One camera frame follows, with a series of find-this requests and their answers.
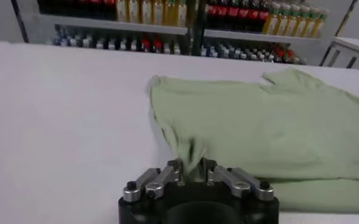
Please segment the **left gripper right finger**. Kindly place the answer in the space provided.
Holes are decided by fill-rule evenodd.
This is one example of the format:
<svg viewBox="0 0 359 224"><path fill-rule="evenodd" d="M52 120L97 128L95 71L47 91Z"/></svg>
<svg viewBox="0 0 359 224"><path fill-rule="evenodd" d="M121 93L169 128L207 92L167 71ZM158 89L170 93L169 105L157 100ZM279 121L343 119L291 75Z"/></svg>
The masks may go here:
<svg viewBox="0 0 359 224"><path fill-rule="evenodd" d="M225 168L216 161L202 158L201 166L208 184L222 182L230 189L233 196L244 198L252 194L257 200L273 201L274 188L269 181L260 181L241 168Z"/></svg>

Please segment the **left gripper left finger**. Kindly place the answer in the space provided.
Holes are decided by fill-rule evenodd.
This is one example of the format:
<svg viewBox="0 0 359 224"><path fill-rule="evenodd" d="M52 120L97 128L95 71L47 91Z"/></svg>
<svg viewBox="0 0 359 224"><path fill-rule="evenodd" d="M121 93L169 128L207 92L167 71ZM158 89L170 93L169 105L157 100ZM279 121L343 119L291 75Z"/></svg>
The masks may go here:
<svg viewBox="0 0 359 224"><path fill-rule="evenodd" d="M140 201L143 196L153 200L163 197L168 183L178 183L183 162L176 158L167 162L163 169L149 168L136 180L128 181L123 189L123 200L128 203Z"/></svg>

